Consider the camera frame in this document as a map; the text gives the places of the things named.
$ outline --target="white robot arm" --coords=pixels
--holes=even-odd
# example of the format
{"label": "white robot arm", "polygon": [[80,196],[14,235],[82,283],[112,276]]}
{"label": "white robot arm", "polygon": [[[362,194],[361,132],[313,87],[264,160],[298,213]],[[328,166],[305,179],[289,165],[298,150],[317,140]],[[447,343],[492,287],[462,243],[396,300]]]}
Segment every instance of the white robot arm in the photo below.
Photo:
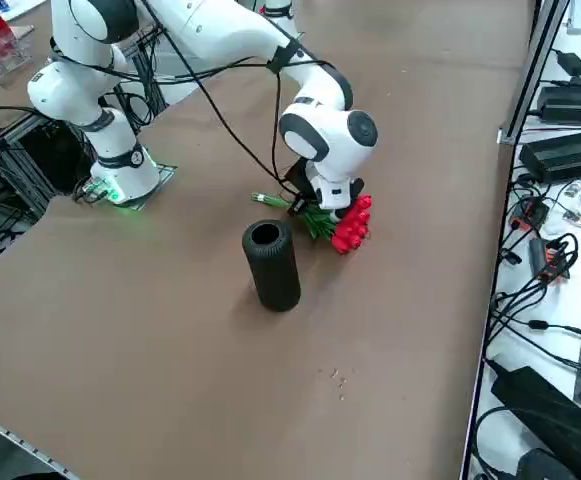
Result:
{"label": "white robot arm", "polygon": [[[269,3],[264,14],[285,12],[279,23],[291,20],[291,7]],[[304,183],[293,183],[304,194],[314,194],[325,210],[348,207],[358,193],[351,185],[376,145],[375,124],[366,113],[349,110],[352,89],[345,78],[317,62],[274,17],[267,19],[233,0],[52,0],[52,7],[57,44],[67,57],[85,65],[123,69],[123,56],[113,44],[146,22],[162,25],[204,60],[228,64],[244,57],[265,59],[270,70],[301,86],[279,121],[285,143],[303,161]],[[32,79],[29,93],[40,111],[84,131],[99,156],[93,176],[110,185],[115,195],[111,201],[124,203],[149,194],[158,174],[123,114],[98,106],[99,96],[118,80],[58,61]],[[305,191],[306,185],[311,192]]]}

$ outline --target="red flower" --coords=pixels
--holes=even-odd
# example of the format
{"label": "red flower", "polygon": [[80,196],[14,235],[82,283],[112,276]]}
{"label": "red flower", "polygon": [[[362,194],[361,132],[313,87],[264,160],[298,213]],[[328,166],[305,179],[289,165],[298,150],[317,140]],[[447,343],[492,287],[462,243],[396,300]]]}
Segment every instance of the red flower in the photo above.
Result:
{"label": "red flower", "polygon": [[348,214],[335,228],[332,245],[341,255],[361,247],[363,239],[368,236],[367,225],[371,215],[366,210],[372,207],[372,203],[370,195],[362,195],[357,198]]}

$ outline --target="metal frame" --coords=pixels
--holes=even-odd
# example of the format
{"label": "metal frame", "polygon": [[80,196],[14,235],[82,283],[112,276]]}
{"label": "metal frame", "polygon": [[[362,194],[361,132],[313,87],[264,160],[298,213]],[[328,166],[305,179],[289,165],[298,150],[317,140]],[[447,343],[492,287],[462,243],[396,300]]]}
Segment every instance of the metal frame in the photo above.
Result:
{"label": "metal frame", "polygon": [[40,462],[46,464],[48,467],[52,468],[55,472],[60,473],[61,475],[63,475],[67,479],[79,480],[79,477],[77,477],[74,473],[72,473],[70,470],[65,468],[63,465],[60,465],[57,462],[55,462],[52,457],[49,457],[45,453],[39,451],[39,449],[34,448],[28,442],[17,437],[14,433],[12,433],[10,430],[7,430],[6,428],[2,427],[1,425],[0,425],[0,435],[2,437],[5,437],[6,439],[10,440],[12,443],[17,445],[18,447],[23,448],[30,455],[37,458]]}
{"label": "metal frame", "polygon": [[514,145],[517,142],[569,3],[570,0],[545,0],[543,3],[512,105],[501,127],[500,143]]}

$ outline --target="brown table surface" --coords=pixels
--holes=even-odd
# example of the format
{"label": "brown table surface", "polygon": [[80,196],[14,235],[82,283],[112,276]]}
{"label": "brown table surface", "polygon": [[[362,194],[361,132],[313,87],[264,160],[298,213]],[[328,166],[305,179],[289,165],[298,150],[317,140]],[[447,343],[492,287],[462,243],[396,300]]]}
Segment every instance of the brown table surface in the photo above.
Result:
{"label": "brown table surface", "polygon": [[[297,7],[381,138],[360,172],[371,241],[340,258],[296,227],[292,312],[260,307],[241,251],[250,223],[282,214],[250,193],[277,189],[199,92],[142,133],[180,167],[145,211],[56,199],[0,257],[0,423],[81,478],[459,472],[509,162],[495,138],[528,3]],[[209,82],[266,160],[274,87],[252,69]]]}

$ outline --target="black cylinder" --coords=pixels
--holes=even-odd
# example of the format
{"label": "black cylinder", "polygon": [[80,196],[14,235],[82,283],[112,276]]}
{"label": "black cylinder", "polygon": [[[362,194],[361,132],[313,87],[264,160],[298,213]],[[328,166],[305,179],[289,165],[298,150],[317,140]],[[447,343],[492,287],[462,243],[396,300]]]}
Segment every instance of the black cylinder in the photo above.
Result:
{"label": "black cylinder", "polygon": [[274,312],[294,308],[301,298],[301,285],[288,225],[261,220],[245,231],[242,243],[263,306]]}

